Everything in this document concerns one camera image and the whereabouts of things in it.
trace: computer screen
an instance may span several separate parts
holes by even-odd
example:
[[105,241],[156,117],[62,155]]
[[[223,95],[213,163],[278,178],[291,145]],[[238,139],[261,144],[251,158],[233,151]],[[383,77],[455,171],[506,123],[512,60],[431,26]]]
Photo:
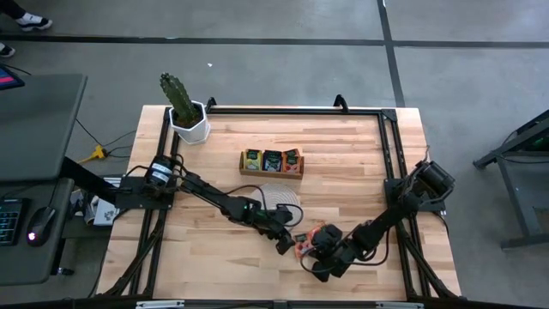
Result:
[[25,82],[21,78],[0,64],[0,90],[23,86],[25,86]]

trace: wooden tray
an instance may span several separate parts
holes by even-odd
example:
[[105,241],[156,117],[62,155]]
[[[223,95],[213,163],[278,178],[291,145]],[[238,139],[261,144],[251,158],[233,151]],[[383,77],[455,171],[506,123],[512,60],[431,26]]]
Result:
[[238,169],[241,175],[258,176],[258,177],[271,177],[271,178],[284,178],[284,179],[302,179],[305,172],[305,157],[301,157],[301,166],[299,167],[300,173],[284,173],[284,172],[268,172],[268,171],[254,171],[244,168],[244,151],[240,153],[240,163]]

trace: computer mouse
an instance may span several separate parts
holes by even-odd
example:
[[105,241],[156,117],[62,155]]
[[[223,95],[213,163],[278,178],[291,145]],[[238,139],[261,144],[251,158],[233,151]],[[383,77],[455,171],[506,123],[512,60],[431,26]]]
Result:
[[43,207],[36,210],[27,226],[27,243],[31,246],[41,246],[50,237],[51,224],[55,217],[55,209]]

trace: yellow cable connector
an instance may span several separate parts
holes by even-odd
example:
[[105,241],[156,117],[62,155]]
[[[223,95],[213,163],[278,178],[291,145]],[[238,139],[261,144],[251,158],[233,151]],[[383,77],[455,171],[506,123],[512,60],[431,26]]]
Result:
[[106,150],[104,150],[100,145],[97,145],[95,146],[95,151],[93,151],[92,155],[90,155],[89,158],[78,161],[78,164],[84,164],[96,159],[105,159],[107,156],[108,153]]

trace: shoe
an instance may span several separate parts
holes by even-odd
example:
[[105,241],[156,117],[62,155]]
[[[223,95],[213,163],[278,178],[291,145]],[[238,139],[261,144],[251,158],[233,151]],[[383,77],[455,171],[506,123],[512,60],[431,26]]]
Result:
[[0,43],[0,57],[10,58],[15,55],[15,49]]
[[47,28],[51,27],[51,24],[53,24],[53,21],[37,16],[25,13],[25,15],[16,20],[19,24],[19,27],[22,31],[28,32],[33,30],[46,30]]

